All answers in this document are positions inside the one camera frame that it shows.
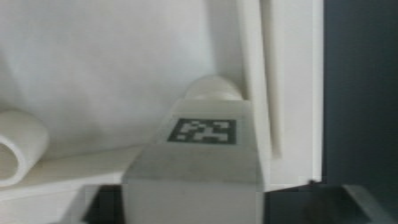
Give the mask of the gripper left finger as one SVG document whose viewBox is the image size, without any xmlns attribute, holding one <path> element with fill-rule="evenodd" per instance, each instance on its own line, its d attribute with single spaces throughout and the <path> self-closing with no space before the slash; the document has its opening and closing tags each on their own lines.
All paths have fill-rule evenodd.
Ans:
<svg viewBox="0 0 398 224">
<path fill-rule="evenodd" d="M 103 185 L 83 214 L 85 224 L 124 224 L 122 193 L 119 185 Z"/>
</svg>

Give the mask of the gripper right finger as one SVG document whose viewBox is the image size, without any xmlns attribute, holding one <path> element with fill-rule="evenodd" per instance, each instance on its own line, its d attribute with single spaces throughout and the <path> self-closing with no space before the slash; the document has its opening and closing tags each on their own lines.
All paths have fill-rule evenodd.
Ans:
<svg viewBox="0 0 398 224">
<path fill-rule="evenodd" d="M 391 214 L 360 185 L 311 181 L 264 194 L 263 224 L 391 224 Z"/>
</svg>

